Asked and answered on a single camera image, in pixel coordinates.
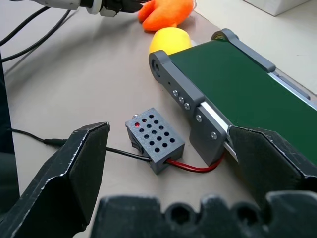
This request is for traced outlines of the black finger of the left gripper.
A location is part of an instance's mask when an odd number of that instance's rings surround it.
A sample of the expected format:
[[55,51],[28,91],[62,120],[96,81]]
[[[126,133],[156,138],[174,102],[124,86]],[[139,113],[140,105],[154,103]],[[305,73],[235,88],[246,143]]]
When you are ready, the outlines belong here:
[[123,0],[123,12],[136,13],[145,3],[145,0]]

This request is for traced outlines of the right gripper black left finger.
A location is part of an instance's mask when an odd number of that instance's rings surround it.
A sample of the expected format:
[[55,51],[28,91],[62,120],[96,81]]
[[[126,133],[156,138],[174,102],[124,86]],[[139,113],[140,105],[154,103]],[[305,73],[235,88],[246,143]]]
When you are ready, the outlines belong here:
[[91,221],[99,194],[108,122],[72,132],[0,222],[0,238],[73,238]]

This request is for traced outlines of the grey perforated control box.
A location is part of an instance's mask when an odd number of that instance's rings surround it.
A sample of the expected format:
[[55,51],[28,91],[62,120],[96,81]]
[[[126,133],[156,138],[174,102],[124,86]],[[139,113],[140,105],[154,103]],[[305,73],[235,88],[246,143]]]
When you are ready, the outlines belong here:
[[132,147],[150,159],[155,174],[167,168],[167,159],[182,158],[185,141],[155,108],[126,121],[125,126]]

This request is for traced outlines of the orange plush toy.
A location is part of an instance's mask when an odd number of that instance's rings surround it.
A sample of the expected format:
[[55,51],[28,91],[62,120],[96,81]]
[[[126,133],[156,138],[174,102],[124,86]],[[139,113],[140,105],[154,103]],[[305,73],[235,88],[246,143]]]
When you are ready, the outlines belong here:
[[147,32],[177,27],[195,8],[196,0],[150,0],[138,11],[138,20]]

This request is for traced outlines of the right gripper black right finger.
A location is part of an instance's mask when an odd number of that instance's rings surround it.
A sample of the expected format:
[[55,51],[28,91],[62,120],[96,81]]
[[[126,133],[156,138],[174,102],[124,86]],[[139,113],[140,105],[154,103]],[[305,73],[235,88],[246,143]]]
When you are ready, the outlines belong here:
[[228,134],[242,176],[259,206],[273,191],[317,193],[317,165],[277,132],[232,126]]

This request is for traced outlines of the dark upright panel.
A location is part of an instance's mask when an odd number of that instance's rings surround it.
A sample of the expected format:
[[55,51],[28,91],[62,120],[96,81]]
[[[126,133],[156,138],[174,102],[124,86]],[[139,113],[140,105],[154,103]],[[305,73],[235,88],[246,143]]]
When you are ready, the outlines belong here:
[[0,222],[19,199],[16,157],[0,52]]

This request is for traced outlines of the green belt grey conveyor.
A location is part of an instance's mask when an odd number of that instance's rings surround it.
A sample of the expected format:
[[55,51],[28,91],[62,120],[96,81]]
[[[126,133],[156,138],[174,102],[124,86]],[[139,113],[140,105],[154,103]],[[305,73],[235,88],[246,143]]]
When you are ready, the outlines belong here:
[[150,53],[149,66],[190,119],[190,141],[207,165],[225,150],[237,160],[232,126],[275,131],[317,165],[317,106],[232,31],[172,55]]

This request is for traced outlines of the white box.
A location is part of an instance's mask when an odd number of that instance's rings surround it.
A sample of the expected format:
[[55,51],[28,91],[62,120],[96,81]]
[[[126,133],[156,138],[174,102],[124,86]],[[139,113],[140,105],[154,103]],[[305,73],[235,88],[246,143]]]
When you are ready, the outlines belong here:
[[243,0],[244,2],[272,15],[278,16],[310,0]]

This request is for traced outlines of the yellow round toy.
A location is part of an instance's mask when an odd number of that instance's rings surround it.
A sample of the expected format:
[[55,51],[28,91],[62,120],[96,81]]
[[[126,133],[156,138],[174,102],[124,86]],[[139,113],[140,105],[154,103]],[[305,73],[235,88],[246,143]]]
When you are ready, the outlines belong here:
[[167,55],[171,55],[193,46],[189,34],[176,27],[166,27],[158,30],[150,43],[149,54],[163,50]]

